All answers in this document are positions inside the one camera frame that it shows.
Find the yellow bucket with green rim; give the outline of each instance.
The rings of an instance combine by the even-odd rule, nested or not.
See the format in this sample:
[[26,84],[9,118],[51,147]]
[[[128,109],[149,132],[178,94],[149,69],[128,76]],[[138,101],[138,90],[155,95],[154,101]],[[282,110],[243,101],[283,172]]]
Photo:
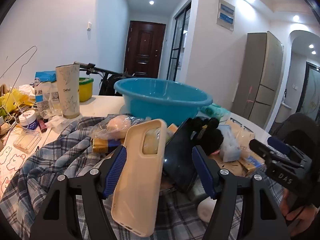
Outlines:
[[93,78],[79,78],[79,100],[85,102],[92,97]]

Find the black plush toy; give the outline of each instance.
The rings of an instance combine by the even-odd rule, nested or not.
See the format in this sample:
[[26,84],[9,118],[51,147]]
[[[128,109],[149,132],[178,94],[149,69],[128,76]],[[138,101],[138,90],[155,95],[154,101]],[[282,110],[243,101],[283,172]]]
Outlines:
[[223,136],[218,130],[219,121],[216,118],[196,117],[192,120],[195,132],[192,140],[195,145],[200,145],[206,155],[218,150],[223,142]]

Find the cartoon bear drawing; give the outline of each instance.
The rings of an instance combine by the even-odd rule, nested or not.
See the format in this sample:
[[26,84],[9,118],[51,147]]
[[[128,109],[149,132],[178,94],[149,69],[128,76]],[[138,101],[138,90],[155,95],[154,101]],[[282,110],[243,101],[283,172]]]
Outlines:
[[26,158],[25,154],[13,155],[10,162],[7,164],[8,171],[11,171],[13,169],[17,171],[22,166],[25,158]]
[[0,154],[0,164],[4,164],[5,161],[7,160],[7,157],[9,156],[10,152],[11,152],[12,148],[11,147],[7,147],[5,150],[3,150],[3,152]]
[[9,182],[10,182],[10,181],[9,181],[8,177],[6,177],[6,178],[4,179],[4,182],[3,182],[2,185],[1,185],[1,191],[2,191],[2,193],[5,192],[5,189],[7,188]]

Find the human hand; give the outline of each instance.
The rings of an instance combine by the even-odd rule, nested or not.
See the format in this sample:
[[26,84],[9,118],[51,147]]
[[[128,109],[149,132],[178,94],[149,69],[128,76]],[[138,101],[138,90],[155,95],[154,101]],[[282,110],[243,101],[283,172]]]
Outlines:
[[[286,188],[283,190],[283,198],[280,203],[280,211],[282,215],[285,216],[285,219],[288,221],[293,220],[301,211],[303,207],[289,213],[289,206],[287,204],[287,198],[289,196],[289,190]],[[311,223],[313,222],[315,216],[317,215],[318,209],[314,205],[306,206],[301,214],[297,217],[297,220],[300,220],[299,223],[293,228],[290,233],[290,236],[296,236],[297,234],[302,233],[307,230]]]

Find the silver screw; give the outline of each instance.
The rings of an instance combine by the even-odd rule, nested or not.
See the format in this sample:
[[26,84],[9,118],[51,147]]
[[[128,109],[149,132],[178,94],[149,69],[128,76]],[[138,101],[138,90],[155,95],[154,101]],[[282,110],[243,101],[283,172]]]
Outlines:
[[65,175],[59,175],[58,176],[58,181],[63,181],[66,178]]
[[91,175],[96,175],[96,174],[98,174],[99,173],[99,170],[98,169],[92,169],[91,171],[90,171],[90,174]]
[[253,177],[255,180],[262,180],[262,177],[259,174],[255,174]]
[[227,169],[221,169],[221,170],[220,170],[220,173],[221,173],[222,175],[228,175],[228,174],[229,174],[229,171],[228,171]]

